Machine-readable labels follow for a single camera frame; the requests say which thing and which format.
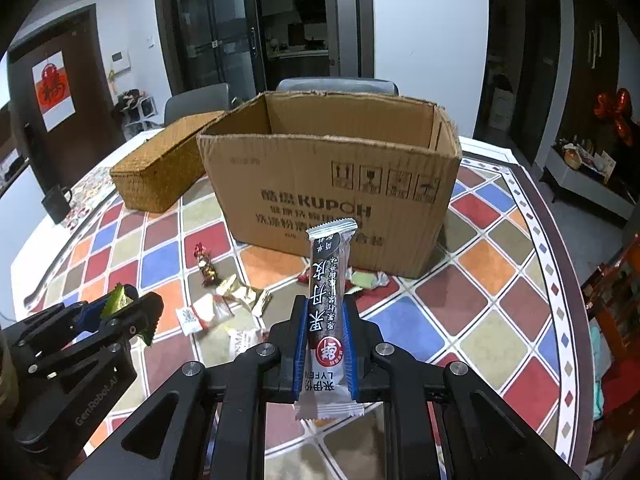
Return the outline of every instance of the chair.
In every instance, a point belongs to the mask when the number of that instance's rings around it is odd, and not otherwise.
[[[280,81],[276,90],[278,92],[320,90],[398,95],[398,87],[391,81],[359,77],[292,77]]]
[[[164,106],[164,126],[187,115],[229,110],[229,84],[196,88],[171,97]]]

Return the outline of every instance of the shipping symbol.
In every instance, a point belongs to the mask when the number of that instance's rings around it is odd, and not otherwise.
[[[380,193],[382,183],[382,168],[374,166],[360,167],[360,191],[371,194]]]
[[[427,175],[418,175],[415,184],[414,202],[433,203],[440,187],[439,178],[430,178]]]
[[[353,189],[353,164],[350,162],[332,161],[331,177],[334,187]]]
[[[389,176],[386,180],[386,195],[407,198],[412,175],[408,171],[389,170]]]

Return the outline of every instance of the mug handle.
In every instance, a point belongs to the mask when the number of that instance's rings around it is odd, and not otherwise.
[[[67,198],[67,197],[65,196],[65,200],[66,200],[67,202],[71,202],[71,199],[72,199],[72,198],[73,198],[73,196],[74,196],[74,194],[72,193],[71,189],[65,186],[65,187],[63,187],[60,191],[62,192],[62,195],[66,195],[67,193],[69,193],[69,198]]]

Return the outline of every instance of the wicker box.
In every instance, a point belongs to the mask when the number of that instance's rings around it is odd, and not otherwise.
[[[125,206],[149,213],[169,209],[205,173],[195,134],[223,113],[183,117],[111,168]]]

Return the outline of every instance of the metal screw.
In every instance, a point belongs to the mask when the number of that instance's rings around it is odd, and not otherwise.
[[[454,375],[465,375],[469,371],[469,367],[462,361],[453,361],[449,368]]]
[[[391,343],[378,343],[376,345],[376,352],[380,355],[391,355],[396,351],[396,348]]]
[[[255,351],[258,352],[258,355],[265,357],[273,354],[276,351],[276,347],[272,343],[260,343],[255,348]]]
[[[182,373],[187,377],[199,374],[202,371],[202,363],[197,361],[189,361],[182,365]]]

